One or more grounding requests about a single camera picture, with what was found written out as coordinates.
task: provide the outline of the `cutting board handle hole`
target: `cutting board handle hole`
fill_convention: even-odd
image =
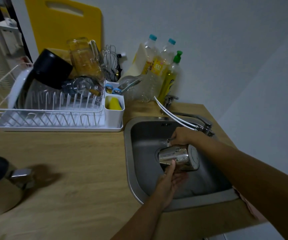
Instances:
[[[60,11],[60,12],[66,12],[69,14],[74,14],[77,16],[84,16],[84,12],[78,8],[72,7],[70,5],[60,3],[60,2],[55,2],[55,1],[46,1],[45,2],[46,6],[50,9]]]

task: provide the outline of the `white dish rack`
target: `white dish rack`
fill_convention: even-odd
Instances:
[[[32,64],[22,63],[0,79],[0,128],[3,131],[62,131],[62,132],[118,132],[123,128],[124,97],[108,94],[101,97],[89,94],[70,96],[33,80],[24,99],[23,109],[8,109],[9,92],[17,76]],[[108,82],[114,88],[117,82]],[[116,97],[122,110],[105,108]]]

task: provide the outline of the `white hose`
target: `white hose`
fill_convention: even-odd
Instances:
[[[182,126],[188,128],[188,129],[191,129],[191,130],[195,130],[195,128],[196,128],[195,125],[193,125],[193,124],[191,124],[191,123],[189,123],[189,122],[187,122],[187,121],[185,121],[185,120],[182,120],[182,119],[178,118],[177,116],[175,116],[174,114],[172,114],[170,111],[168,111],[168,110],[157,100],[157,98],[156,98],[155,96],[154,96],[154,99],[156,100],[158,106],[159,106],[169,117],[171,117],[173,120],[175,120],[176,122],[178,122],[178,123],[181,124]],[[188,125],[183,124],[181,121],[184,122],[184,123],[186,123],[186,124],[188,124],[188,125],[193,126],[194,128],[192,128],[192,127],[190,127],[190,126],[188,126]]]

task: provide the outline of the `yellow sponge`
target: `yellow sponge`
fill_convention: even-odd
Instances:
[[[118,99],[116,97],[112,97],[112,99],[110,100],[110,102],[108,104],[108,108],[107,109],[122,110],[122,107],[121,107],[120,102],[118,101]]]

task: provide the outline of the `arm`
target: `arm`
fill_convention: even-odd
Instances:
[[[172,145],[191,144],[202,152],[288,239],[287,174],[199,131],[178,127],[172,137],[175,138]]]
[[[170,204],[177,188],[188,177],[186,173],[173,174],[175,162],[167,167],[156,185],[155,192],[135,212],[132,218],[111,240],[149,240],[162,211]]]

